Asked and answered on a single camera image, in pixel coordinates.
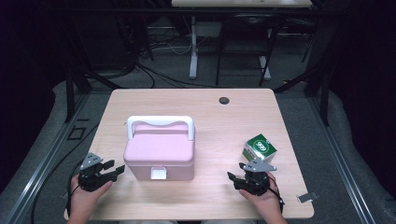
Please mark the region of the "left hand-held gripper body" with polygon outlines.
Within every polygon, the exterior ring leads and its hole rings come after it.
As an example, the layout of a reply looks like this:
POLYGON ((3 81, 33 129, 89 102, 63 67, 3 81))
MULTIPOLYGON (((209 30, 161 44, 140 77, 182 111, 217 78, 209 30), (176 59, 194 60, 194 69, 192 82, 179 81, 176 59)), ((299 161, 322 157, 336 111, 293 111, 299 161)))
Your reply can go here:
POLYGON ((103 159, 89 152, 79 167, 79 186, 86 191, 101 188, 107 182, 101 174, 103 170, 106 170, 103 159))

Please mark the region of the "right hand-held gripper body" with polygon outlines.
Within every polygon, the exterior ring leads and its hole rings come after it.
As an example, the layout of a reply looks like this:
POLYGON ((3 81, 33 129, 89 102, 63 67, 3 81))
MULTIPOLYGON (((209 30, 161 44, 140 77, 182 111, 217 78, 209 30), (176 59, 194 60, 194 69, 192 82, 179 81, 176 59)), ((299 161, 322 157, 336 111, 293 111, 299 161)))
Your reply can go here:
POLYGON ((242 169, 245 172, 245 177, 241 179, 246 181, 246 185, 243 188, 235 189, 244 189, 257 196, 263 195, 270 187, 268 172, 275 171, 275 166, 260 159, 254 159, 245 164, 247 170, 242 169))

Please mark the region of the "green and white carton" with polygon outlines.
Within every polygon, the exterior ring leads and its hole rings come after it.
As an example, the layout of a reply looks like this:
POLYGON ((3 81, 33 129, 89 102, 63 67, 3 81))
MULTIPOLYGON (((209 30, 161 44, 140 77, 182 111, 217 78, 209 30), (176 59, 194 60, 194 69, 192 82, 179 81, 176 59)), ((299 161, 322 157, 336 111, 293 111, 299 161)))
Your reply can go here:
POLYGON ((260 159, 267 162, 270 162, 276 153, 276 148, 261 133, 247 140, 242 152, 248 161, 260 159))

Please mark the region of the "pink storage box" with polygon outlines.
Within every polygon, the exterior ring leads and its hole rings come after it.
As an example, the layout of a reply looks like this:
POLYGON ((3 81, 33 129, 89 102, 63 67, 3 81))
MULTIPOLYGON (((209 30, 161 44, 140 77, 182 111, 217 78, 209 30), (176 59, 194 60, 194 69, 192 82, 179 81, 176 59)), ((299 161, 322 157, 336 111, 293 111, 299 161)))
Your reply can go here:
POLYGON ((131 116, 123 158, 138 180, 194 179, 195 125, 189 116, 131 116))

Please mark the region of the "person's left hand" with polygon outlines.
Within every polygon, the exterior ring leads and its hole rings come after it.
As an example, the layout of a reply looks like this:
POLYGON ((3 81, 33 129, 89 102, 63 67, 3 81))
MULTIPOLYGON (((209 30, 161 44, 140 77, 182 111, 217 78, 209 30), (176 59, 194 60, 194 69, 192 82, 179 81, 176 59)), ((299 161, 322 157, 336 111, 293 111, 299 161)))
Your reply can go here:
POLYGON ((112 187, 113 182, 108 181, 99 189, 87 191, 78 184, 78 175, 71 180, 71 204, 73 207, 95 207, 99 199, 112 187))

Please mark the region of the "person's right hand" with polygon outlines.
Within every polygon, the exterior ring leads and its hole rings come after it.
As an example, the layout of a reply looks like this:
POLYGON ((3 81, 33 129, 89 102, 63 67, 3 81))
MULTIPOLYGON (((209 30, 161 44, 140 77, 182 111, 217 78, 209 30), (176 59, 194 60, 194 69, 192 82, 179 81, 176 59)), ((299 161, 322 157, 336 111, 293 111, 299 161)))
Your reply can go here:
POLYGON ((275 194, 276 178, 268 173, 270 188, 261 196, 252 195, 244 189, 240 189, 239 193, 251 202, 262 217, 270 217, 281 214, 280 202, 275 194))

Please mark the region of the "black metal stand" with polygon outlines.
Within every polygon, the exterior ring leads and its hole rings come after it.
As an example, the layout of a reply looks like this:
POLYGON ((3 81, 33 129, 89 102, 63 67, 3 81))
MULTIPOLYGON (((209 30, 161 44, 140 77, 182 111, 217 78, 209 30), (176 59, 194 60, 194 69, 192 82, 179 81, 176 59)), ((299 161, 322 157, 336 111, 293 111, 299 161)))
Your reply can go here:
POLYGON ((104 84, 112 90, 120 89, 120 85, 113 83, 105 77, 100 76, 98 73, 85 68, 85 67, 72 67, 68 70, 65 75, 66 85, 66 102, 67 102, 67 114, 65 122, 69 122, 75 114, 75 90, 78 90, 83 94, 89 94, 92 91, 92 86, 88 81, 88 78, 93 78, 96 81, 104 84))
POLYGON ((330 66, 327 63, 318 63, 313 68, 307 69, 299 76, 274 89, 274 93, 281 93, 298 83, 307 80, 308 84, 304 89, 304 95, 306 97, 316 97, 318 92, 320 92, 319 116, 322 122, 328 126, 328 105, 331 78, 332 72, 330 70, 330 66))

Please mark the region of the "white desk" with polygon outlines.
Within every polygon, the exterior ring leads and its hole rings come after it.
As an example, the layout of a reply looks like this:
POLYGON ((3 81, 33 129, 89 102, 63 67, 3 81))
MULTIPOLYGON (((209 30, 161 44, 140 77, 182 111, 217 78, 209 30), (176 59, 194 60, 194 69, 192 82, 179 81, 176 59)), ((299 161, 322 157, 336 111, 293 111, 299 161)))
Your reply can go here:
MULTIPOLYGON (((249 8, 310 8, 311 0, 171 0, 178 9, 249 9, 249 8)), ((191 66, 190 78, 197 78, 197 37, 215 37, 219 34, 219 21, 198 21, 191 16, 191 66)))

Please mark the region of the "black chair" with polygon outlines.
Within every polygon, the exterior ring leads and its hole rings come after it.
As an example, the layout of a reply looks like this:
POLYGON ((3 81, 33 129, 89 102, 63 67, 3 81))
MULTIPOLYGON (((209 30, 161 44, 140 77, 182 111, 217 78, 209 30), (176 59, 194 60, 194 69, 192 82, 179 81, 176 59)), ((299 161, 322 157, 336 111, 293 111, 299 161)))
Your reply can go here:
POLYGON ((277 34, 286 19, 275 14, 236 14, 220 26, 217 45, 216 84, 219 84, 221 58, 225 55, 254 55, 259 60, 261 72, 259 85, 267 76, 269 62, 276 43, 277 34))

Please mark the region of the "metal table bracket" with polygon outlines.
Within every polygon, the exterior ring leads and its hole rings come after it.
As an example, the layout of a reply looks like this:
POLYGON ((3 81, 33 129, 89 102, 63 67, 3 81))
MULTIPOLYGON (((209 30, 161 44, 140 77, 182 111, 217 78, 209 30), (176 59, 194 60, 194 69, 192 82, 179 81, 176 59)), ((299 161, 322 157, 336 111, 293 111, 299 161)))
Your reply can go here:
POLYGON ((306 203, 306 202, 313 202, 314 200, 316 200, 318 198, 318 194, 314 191, 312 192, 307 192, 304 195, 300 195, 297 197, 297 200, 300 203, 306 203))

